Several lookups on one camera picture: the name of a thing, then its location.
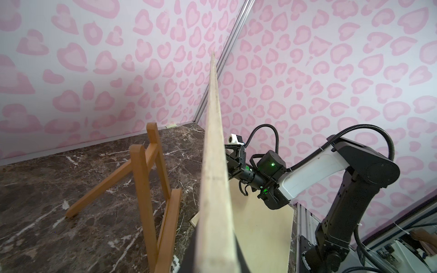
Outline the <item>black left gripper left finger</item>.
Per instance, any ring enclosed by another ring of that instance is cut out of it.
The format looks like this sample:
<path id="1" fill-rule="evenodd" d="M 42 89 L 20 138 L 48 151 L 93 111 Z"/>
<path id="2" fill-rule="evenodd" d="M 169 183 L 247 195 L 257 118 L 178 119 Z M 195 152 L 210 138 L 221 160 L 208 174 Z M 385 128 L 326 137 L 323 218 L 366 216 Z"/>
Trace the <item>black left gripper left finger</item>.
<path id="1" fill-rule="evenodd" d="M 186 248 L 184 258 L 180 264 L 178 273 L 194 273 L 195 272 L 195 251 L 196 251 L 197 232 L 193 232 L 190 244 Z"/>

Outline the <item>light wooden board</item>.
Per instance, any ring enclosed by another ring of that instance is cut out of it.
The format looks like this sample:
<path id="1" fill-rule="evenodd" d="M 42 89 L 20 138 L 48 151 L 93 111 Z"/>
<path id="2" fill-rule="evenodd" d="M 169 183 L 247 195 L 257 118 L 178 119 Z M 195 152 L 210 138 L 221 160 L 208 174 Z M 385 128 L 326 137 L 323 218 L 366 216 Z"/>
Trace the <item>light wooden board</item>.
<path id="1" fill-rule="evenodd" d="M 224 147 L 216 60 L 211 57 L 194 268 L 197 273 L 239 273 Z"/>
<path id="2" fill-rule="evenodd" d="M 251 273 L 286 273 L 289 267 L 294 211 L 266 208 L 256 194 L 243 197 L 229 180 L 233 230 Z"/>

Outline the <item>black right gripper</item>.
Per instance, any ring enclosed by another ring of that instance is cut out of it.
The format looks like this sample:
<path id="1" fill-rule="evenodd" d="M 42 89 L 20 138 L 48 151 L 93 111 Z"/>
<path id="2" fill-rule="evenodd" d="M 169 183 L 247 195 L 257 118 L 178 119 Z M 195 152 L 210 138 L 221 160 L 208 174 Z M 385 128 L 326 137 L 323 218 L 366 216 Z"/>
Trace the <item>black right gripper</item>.
<path id="1" fill-rule="evenodd" d="M 245 146 L 241 144 L 226 144 L 226 162 L 229 179 L 249 181 L 253 172 L 250 167 L 246 167 Z"/>

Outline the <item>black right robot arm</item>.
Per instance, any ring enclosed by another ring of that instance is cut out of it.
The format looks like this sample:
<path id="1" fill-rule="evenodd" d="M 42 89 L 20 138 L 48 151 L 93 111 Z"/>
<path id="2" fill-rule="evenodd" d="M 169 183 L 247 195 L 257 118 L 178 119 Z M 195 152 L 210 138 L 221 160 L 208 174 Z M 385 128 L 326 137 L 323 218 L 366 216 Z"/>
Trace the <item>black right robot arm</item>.
<path id="1" fill-rule="evenodd" d="M 342 171 L 343 181 L 328 215 L 316 228 L 316 244 L 311 246 L 303 238 L 299 253 L 303 272 L 335 273 L 346 260 L 351 239 L 358 236 L 358 225 L 372 199 L 400 176 L 394 162 L 394 143 L 388 133 L 383 132 L 382 136 L 388 144 L 387 157 L 338 133 L 310 156 L 287 168 L 272 150 L 247 159 L 245 144 L 239 136 L 232 135 L 225 146 L 228 174 L 257 192 L 269 209 L 277 210 L 307 188 Z"/>

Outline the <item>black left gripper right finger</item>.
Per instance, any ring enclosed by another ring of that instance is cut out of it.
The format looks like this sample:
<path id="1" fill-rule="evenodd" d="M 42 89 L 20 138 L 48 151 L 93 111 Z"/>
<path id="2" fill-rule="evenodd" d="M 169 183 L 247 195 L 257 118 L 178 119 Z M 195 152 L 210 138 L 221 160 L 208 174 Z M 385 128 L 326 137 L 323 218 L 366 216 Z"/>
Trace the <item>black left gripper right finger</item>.
<path id="1" fill-rule="evenodd" d="M 237 251 L 237 257 L 239 260 L 239 264 L 240 264 L 240 269 L 241 269 L 241 273 L 250 273 L 250 269 L 246 263 L 246 260 L 244 258 L 244 255 L 242 253 L 240 244 L 238 242 L 237 237 L 235 237 L 235 242 L 236 242 L 236 251 Z"/>

